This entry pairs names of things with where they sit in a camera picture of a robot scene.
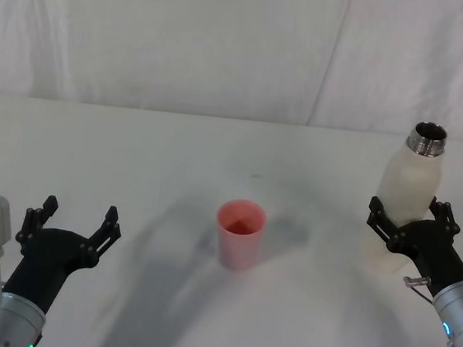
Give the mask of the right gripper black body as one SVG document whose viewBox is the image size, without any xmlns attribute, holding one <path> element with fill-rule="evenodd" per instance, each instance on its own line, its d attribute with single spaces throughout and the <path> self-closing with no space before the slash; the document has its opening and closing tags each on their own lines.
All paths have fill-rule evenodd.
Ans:
<svg viewBox="0 0 463 347">
<path fill-rule="evenodd" d="M 460 227 L 434 220 L 415 221 L 398 227 L 388 241 L 388 250 L 408 256 L 419 275 L 429 280 L 433 297 L 444 288 L 463 281 L 463 261 L 454 248 Z"/>
</svg>

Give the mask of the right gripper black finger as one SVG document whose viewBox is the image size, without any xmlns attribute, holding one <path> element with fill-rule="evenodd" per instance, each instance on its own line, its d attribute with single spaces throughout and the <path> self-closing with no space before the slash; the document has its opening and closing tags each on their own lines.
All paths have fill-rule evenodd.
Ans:
<svg viewBox="0 0 463 347">
<path fill-rule="evenodd" d="M 426 221 L 424 240 L 428 244 L 452 246 L 461 228 L 455 220 L 450 202 L 434 197 L 429 210 L 433 218 Z"/>
<path fill-rule="evenodd" d="M 400 230 L 386 215 L 385 208 L 378 196 L 373 196 L 370 200 L 369 210 L 367 225 L 382 239 L 388 251 L 398 251 Z"/>
</svg>

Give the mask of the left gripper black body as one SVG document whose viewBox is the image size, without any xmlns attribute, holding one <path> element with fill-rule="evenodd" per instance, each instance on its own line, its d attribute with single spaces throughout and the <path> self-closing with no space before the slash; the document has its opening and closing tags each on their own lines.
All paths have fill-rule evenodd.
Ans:
<svg viewBox="0 0 463 347">
<path fill-rule="evenodd" d="M 46 314 L 68 276 L 97 265 L 98 253 L 89 240 L 63 229 L 19 231 L 22 259 L 3 286 L 4 293 L 25 298 Z"/>
</svg>

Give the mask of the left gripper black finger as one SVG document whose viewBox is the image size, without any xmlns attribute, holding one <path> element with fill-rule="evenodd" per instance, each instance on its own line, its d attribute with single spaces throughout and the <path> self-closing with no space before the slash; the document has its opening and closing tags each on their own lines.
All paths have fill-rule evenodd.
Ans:
<svg viewBox="0 0 463 347">
<path fill-rule="evenodd" d="M 54 254 L 58 230 L 54 227 L 47 228 L 45 225 L 58 207 L 57 196 L 49 195 L 41 207 L 26 210 L 21 229 L 15 236 L 23 256 L 48 258 Z"/>
<path fill-rule="evenodd" d="M 101 256 L 121 237 L 119 214 L 116 206 L 110 206 L 104 222 L 81 244 L 80 261 L 82 268 L 94 268 Z"/>
</svg>

